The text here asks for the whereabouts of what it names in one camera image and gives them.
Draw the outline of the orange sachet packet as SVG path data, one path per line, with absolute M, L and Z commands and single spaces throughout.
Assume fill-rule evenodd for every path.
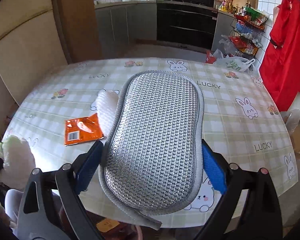
M 103 139 L 97 114 L 65 121 L 64 145 L 74 145 Z

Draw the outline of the white foam net roll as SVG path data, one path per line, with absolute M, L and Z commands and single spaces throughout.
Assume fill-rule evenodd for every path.
M 105 137 L 113 126 L 118 100 L 119 96 L 114 90 L 101 90 L 95 100 L 99 127 Z

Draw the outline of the white plastic bag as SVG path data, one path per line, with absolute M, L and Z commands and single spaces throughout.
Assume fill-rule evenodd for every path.
M 11 189 L 23 191 L 32 170 L 36 167 L 29 143 L 24 138 L 10 135 L 0 142 L 0 183 Z

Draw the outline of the dark red snack packet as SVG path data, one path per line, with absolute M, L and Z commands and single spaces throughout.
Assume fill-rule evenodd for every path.
M 138 238 L 136 228 L 130 224 L 105 218 L 89 211 L 87 214 L 104 239 L 122 240 Z

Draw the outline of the white green shopping bag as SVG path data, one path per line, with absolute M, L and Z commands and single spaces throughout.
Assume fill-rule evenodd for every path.
M 238 72 L 246 72 L 251 65 L 253 65 L 255 59 L 246 59 L 243 57 L 225 57 L 217 59 L 213 65 L 222 68 L 233 69 Z

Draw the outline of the red hanging apron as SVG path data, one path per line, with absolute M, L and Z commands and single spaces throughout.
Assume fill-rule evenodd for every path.
M 260 74 L 277 109 L 285 112 L 300 93 L 300 0 L 282 0 L 277 8 Z

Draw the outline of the cream refrigerator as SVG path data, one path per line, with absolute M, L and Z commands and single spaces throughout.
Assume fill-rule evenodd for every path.
M 65 64 L 52 0 L 0 1 L 0 76 L 17 103 Z

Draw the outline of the grey lower cabinets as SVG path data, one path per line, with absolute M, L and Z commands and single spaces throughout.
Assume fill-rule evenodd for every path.
M 157 43 L 156 1 L 97 4 L 95 16 L 105 59 L 123 57 L 137 44 Z

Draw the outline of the black oven range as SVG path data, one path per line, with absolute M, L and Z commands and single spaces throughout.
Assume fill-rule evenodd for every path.
M 183 48 L 211 49 L 218 16 L 215 1 L 157 1 L 157 40 Z

